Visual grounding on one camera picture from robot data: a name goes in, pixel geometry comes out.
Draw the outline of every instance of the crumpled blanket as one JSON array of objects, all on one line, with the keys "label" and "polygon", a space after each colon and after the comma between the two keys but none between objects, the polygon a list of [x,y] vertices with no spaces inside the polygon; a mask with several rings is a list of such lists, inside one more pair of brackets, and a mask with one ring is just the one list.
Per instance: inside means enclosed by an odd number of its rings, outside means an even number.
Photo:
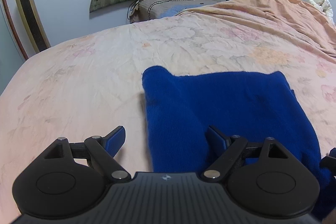
[{"label": "crumpled blanket", "polygon": [[318,9],[322,14],[326,15],[335,25],[333,16],[334,12],[329,0],[308,0],[311,5]]}]

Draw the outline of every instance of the logo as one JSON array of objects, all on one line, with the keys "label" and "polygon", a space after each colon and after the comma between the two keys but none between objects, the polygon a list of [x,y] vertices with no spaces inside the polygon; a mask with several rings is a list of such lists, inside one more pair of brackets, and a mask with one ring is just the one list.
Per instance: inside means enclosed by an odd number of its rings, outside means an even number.
[{"label": "logo", "polygon": [[163,180],[165,180],[165,181],[168,181],[168,180],[171,179],[171,176],[170,176],[170,175],[164,175],[164,176],[162,176],[161,178],[162,178]]}]

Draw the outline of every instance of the pink floral bedspread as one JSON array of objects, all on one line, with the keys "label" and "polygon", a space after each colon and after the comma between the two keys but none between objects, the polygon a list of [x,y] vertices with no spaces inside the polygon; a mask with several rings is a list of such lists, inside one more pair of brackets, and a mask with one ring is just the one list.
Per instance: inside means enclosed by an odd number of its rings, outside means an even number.
[{"label": "pink floral bedspread", "polygon": [[300,0],[231,0],[104,30],[30,58],[0,96],[0,224],[19,215],[17,175],[59,136],[81,142],[118,125],[116,160],[151,170],[141,85],[153,65],[175,75],[281,71],[320,142],[336,146],[336,30]]}]

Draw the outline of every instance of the blue cloth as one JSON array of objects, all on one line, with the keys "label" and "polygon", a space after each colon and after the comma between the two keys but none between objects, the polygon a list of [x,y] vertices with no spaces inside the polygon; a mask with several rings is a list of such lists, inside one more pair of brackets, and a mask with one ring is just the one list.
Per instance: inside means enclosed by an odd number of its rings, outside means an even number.
[{"label": "blue cloth", "polygon": [[169,8],[167,11],[163,12],[157,18],[172,17],[181,12],[183,9],[196,8],[201,6],[204,6],[204,4],[175,5],[172,8]]},{"label": "blue cloth", "polygon": [[142,85],[155,172],[207,168],[216,158],[205,131],[214,125],[226,135],[241,135],[251,142],[276,138],[320,183],[313,214],[322,219],[336,206],[335,179],[319,168],[317,136],[281,72],[173,76],[155,66],[145,70]]}]

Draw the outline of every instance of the wooden door frame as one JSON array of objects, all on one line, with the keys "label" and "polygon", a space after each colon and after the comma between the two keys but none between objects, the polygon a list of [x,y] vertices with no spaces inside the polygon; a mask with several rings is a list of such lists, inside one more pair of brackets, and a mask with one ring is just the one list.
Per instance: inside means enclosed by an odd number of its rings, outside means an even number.
[{"label": "wooden door frame", "polygon": [[8,5],[7,5],[7,1],[6,0],[2,0],[2,4],[3,4],[3,7],[4,7],[4,10],[5,10],[5,14],[6,14],[6,17],[7,17],[7,20],[8,20],[8,23],[9,23],[9,26],[11,28],[11,31],[13,33],[13,36],[16,40],[16,44],[18,45],[23,57],[25,60],[28,60],[28,55],[25,51],[25,49],[23,48],[22,46],[22,43],[21,43],[21,40],[15,30],[15,27],[14,27],[14,23],[13,23],[13,20],[11,18],[11,14],[9,13],[9,8],[8,8]]}]

